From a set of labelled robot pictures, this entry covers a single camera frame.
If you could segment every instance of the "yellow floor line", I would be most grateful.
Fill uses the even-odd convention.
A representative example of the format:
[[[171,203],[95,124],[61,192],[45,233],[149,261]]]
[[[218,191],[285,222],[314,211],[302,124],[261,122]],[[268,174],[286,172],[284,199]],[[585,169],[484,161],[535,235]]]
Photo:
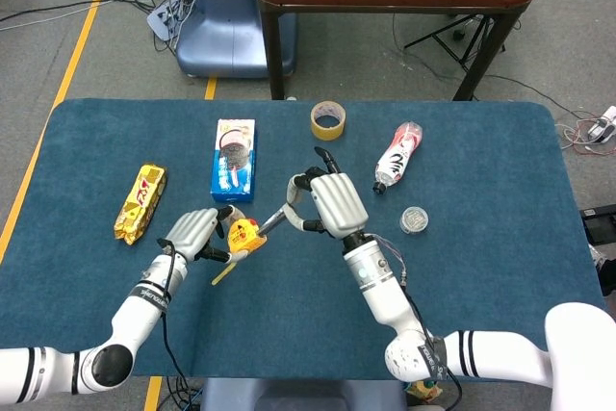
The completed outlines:
[[[97,11],[98,7],[94,7],[88,10],[86,21],[84,21],[84,26],[81,29],[81,34],[79,35],[77,43],[75,44],[75,48],[73,49],[73,54],[71,55],[70,61],[68,62],[68,67],[66,68],[66,72],[64,73],[64,78],[60,83],[60,88],[58,89],[58,93],[56,94],[54,103],[51,107],[49,115],[47,116],[47,120],[45,121],[40,137],[38,138],[37,147],[32,154],[30,164],[28,164],[28,167],[26,168],[26,173],[21,180],[21,185],[19,186],[19,190],[17,191],[17,196],[15,197],[13,206],[9,211],[7,222],[2,229],[2,235],[0,235],[0,264],[2,264],[4,254],[7,251],[7,247],[9,246],[9,240],[11,239],[11,235],[13,234],[13,230],[17,222],[17,217],[19,216],[19,211],[21,210],[21,206],[23,205],[23,199],[26,195],[26,192],[28,191],[30,180],[32,179],[32,172],[35,169],[35,164],[37,163],[37,158],[39,157],[40,144],[42,142],[43,134],[45,133],[45,128],[47,127],[47,122],[49,121],[49,116],[51,116],[51,112],[54,110],[54,108],[56,108],[60,103],[62,103],[64,101],[64,98],[66,97],[68,87],[70,86],[70,81],[73,78],[73,74],[75,73],[75,69],[77,68],[79,59],[81,58],[81,54],[84,51],[86,41],[88,40],[88,35],[90,34],[90,28],[92,26],[92,23],[94,22]]]
[[[208,79],[208,85],[205,88],[205,94],[203,98],[206,100],[213,100],[214,95],[216,94],[216,77],[210,77]],[[150,384],[147,387],[147,395],[145,396],[145,405],[143,406],[143,411],[156,411],[158,407],[158,402],[161,397],[161,384],[163,383],[163,378],[155,375],[150,377]]]

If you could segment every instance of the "round container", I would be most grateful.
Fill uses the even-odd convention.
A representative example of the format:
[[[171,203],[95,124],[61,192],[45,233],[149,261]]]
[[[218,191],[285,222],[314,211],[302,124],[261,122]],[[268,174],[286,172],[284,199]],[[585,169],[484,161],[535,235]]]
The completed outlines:
[[[400,217],[400,229],[407,235],[421,233],[427,227],[427,212],[421,207],[407,208]]]

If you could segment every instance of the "bottle cap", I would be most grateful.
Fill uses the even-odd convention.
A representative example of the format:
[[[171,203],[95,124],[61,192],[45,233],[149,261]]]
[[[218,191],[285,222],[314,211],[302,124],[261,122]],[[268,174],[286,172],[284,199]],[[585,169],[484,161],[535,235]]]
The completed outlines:
[[[412,206],[400,217],[400,228],[406,234],[420,233],[427,227],[427,212],[421,207]]]
[[[384,183],[374,182],[374,185],[372,186],[372,190],[376,194],[383,194],[383,193],[385,193],[385,190],[387,190],[387,187],[385,186]]]

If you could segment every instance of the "plastic bottle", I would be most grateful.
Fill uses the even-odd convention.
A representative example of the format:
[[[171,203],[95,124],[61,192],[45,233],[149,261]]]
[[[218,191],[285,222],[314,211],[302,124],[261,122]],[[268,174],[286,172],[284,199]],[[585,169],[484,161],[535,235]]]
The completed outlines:
[[[411,154],[422,142],[423,134],[422,127],[415,122],[408,121],[399,126],[392,144],[376,164],[375,182],[372,187],[375,193],[384,194],[388,187],[402,178]]]

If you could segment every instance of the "gold wrapper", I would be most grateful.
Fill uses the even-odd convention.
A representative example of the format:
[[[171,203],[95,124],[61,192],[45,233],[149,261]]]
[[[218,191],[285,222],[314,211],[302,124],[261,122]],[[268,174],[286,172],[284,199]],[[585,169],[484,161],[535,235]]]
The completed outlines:
[[[114,234],[117,240],[123,239],[127,244],[132,244],[141,237],[154,214],[166,182],[164,167],[153,164],[141,166],[133,189],[115,220]]]

